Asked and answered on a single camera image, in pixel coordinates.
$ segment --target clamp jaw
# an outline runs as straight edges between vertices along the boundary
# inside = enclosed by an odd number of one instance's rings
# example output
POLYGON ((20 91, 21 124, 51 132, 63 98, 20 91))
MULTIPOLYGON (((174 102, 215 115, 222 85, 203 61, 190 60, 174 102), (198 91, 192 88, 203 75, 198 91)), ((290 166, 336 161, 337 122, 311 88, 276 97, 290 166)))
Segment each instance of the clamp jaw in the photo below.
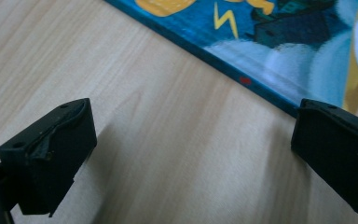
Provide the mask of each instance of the clamp jaw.
POLYGON ((50 111, 0 146, 0 223, 24 215, 53 215, 74 176, 97 145, 90 99, 50 111))
POLYGON ((298 109, 292 150, 358 213, 358 117, 305 99, 298 109))

